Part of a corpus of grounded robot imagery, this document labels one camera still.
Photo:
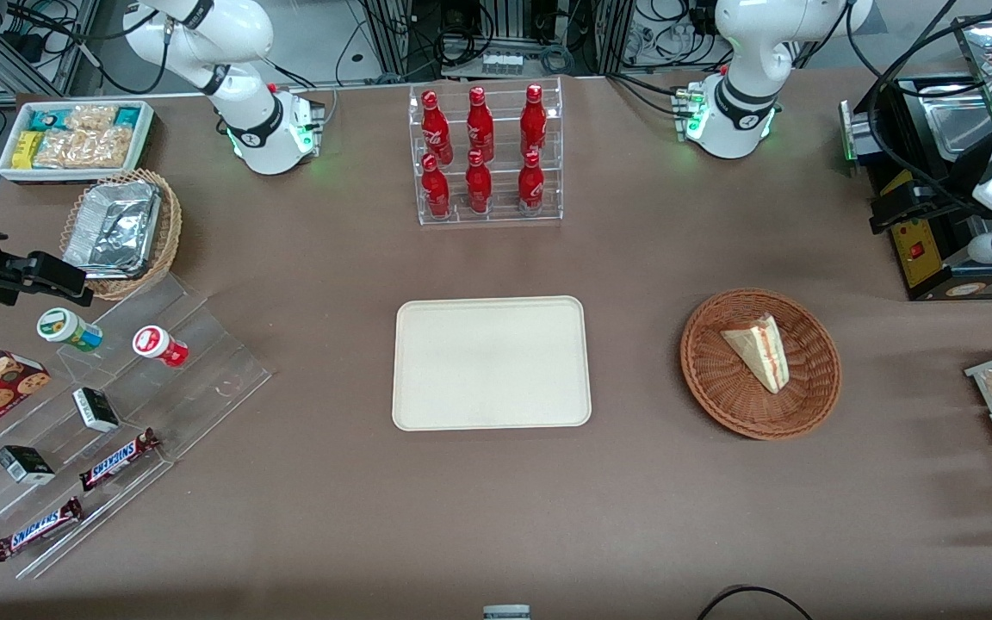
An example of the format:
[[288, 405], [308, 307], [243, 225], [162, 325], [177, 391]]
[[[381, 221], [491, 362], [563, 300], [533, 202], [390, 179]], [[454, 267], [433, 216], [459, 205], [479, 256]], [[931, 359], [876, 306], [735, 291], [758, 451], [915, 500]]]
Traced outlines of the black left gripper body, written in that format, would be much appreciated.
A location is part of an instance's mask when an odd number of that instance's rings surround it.
[[982, 180], [985, 169], [956, 172], [952, 170], [944, 179], [930, 177], [922, 171], [909, 171], [910, 185], [914, 190], [913, 209], [908, 222], [926, 222], [942, 216], [969, 217], [972, 215], [992, 219], [991, 209], [972, 196], [973, 189]]

